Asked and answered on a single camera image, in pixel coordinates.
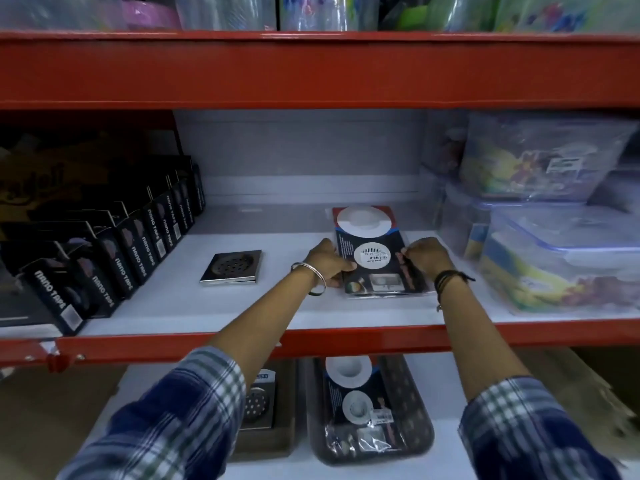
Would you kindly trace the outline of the person's left hand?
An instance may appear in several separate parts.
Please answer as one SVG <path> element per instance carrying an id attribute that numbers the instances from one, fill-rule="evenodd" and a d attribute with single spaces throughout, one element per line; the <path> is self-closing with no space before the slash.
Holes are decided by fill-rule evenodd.
<path id="1" fill-rule="evenodd" d="M 328 287 L 340 288 L 343 286 L 343 273 L 336 274 L 336 263 L 353 261 L 342 258 L 336 251 L 333 242 L 329 238 L 324 238 L 309 251 L 304 262 L 318 268 L 324 275 Z"/>

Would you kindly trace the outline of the dark drain cover packet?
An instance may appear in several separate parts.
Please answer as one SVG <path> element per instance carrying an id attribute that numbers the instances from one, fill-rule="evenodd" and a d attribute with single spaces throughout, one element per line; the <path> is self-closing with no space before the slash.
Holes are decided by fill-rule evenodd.
<path id="1" fill-rule="evenodd" d="M 422 296 L 433 291 L 412 263 L 399 266 L 395 252 L 405 248 L 393 211 L 386 206 L 332 208 L 338 254 L 357 263 L 342 274 L 348 298 Z"/>

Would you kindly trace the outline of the person's left forearm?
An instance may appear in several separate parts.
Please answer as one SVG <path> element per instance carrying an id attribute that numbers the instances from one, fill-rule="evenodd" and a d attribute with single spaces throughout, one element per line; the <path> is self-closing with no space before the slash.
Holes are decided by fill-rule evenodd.
<path id="1" fill-rule="evenodd" d="M 247 385 L 256 379 L 308 297 L 309 284 L 301 271 L 305 270 L 289 272 L 209 341 L 210 346 L 236 362 Z"/>

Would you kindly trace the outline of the silver bangle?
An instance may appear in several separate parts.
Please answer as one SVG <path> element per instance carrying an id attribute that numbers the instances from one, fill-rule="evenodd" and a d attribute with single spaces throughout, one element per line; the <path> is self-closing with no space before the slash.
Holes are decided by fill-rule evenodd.
<path id="1" fill-rule="evenodd" d="M 299 261 L 291 265 L 290 272 L 296 274 L 298 269 L 305 270 L 301 271 L 299 274 L 308 281 L 309 290 L 307 295 L 313 297 L 322 296 L 328 286 L 324 275 L 318 270 L 318 268 L 307 262 Z"/>

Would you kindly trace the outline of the black thread wristbands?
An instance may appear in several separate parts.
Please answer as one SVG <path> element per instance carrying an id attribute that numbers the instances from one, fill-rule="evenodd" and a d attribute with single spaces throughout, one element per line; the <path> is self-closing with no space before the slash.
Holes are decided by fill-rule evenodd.
<path id="1" fill-rule="evenodd" d="M 448 282 L 454 278 L 454 277 L 459 277 L 460 279 L 462 279 L 462 281 L 464 281 L 465 283 L 468 282 L 476 282 L 476 279 L 469 276 L 468 274 L 461 272 L 457 269 L 448 269 L 445 271 L 442 271 L 441 273 L 439 273 L 436 276 L 436 280 L 434 281 L 434 288 L 436 291 L 436 297 L 437 297 L 437 301 L 438 301 L 438 305 L 436 307 L 436 310 L 438 312 L 440 312 L 442 310 L 442 293 L 444 291 L 444 288 L 446 286 L 446 284 L 448 284 Z"/>

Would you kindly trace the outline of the drain cover packet with tag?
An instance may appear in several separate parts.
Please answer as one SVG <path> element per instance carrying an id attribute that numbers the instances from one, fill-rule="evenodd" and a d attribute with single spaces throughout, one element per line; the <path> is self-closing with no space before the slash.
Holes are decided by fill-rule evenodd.
<path id="1" fill-rule="evenodd" d="M 324 441 L 331 462 L 361 461 L 400 450 L 379 360 L 336 356 L 321 362 Z"/>

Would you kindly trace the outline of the steel drain cover blue label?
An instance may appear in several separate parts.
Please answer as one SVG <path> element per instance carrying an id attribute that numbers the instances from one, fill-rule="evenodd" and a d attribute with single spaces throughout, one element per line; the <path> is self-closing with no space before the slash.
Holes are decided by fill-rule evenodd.
<path id="1" fill-rule="evenodd" d="M 240 431 L 267 430 L 274 427 L 277 392 L 276 371 L 262 369 L 245 397 Z"/>

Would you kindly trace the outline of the large clear container blue clips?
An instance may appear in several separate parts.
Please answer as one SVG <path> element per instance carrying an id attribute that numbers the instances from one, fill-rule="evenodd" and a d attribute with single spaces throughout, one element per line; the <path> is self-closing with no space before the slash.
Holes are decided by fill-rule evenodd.
<path id="1" fill-rule="evenodd" d="M 521 314 L 640 309 L 640 217 L 592 205 L 496 210 L 478 270 Z"/>

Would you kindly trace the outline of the person's right plaid sleeve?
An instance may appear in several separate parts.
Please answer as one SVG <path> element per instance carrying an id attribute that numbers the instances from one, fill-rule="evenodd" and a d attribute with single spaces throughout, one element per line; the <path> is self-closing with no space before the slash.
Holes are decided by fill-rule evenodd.
<path id="1" fill-rule="evenodd" d="M 482 391 L 465 407 L 458 431 L 478 480 L 621 480 L 533 377 Z"/>

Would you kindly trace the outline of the person's plaid sleeve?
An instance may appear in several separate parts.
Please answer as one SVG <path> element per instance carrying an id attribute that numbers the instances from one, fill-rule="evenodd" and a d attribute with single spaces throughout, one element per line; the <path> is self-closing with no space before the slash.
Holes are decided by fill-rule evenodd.
<path id="1" fill-rule="evenodd" d="M 465 407 L 458 431 L 478 480 L 621 480 L 533 377 L 482 391 Z"/>
<path id="2" fill-rule="evenodd" d="M 236 446 L 245 395 L 231 357 L 197 348 L 119 409 L 56 480 L 218 480 Z"/>

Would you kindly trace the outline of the torn cardboard box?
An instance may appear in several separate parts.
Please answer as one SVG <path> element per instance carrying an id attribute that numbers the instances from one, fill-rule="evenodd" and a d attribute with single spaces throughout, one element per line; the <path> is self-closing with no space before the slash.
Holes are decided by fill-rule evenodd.
<path id="1" fill-rule="evenodd" d="M 578 354 L 569 347 L 519 347 L 515 352 L 597 450 L 618 460 L 640 460 L 640 413 Z"/>

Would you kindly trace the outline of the row of black tape boxes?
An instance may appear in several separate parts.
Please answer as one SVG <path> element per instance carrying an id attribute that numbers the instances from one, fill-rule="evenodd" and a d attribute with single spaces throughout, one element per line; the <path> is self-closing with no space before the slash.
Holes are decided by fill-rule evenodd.
<path id="1" fill-rule="evenodd" d="M 110 318 L 204 208 L 187 155 L 0 162 L 0 340 L 72 337 Z"/>

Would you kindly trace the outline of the clear wrapped blue print item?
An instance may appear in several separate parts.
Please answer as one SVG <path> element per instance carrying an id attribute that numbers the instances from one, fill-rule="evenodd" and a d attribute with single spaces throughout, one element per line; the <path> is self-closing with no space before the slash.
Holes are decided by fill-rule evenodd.
<path id="1" fill-rule="evenodd" d="M 279 0 L 280 30 L 344 32 L 361 29 L 360 0 Z"/>

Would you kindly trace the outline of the flat cardboard sheet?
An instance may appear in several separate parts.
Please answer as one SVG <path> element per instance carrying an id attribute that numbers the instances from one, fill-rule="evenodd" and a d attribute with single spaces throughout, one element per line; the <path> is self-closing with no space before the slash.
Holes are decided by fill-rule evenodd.
<path id="1" fill-rule="evenodd" d="M 127 366 L 16 369 L 0 379 L 0 480 L 55 480 L 84 444 Z"/>

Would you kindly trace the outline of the clear wrapped pink item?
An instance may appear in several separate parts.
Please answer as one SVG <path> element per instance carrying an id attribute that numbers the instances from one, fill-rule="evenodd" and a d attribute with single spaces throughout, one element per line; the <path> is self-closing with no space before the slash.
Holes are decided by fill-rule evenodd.
<path id="1" fill-rule="evenodd" d="M 0 32 L 180 30 L 175 0 L 0 0 Z"/>

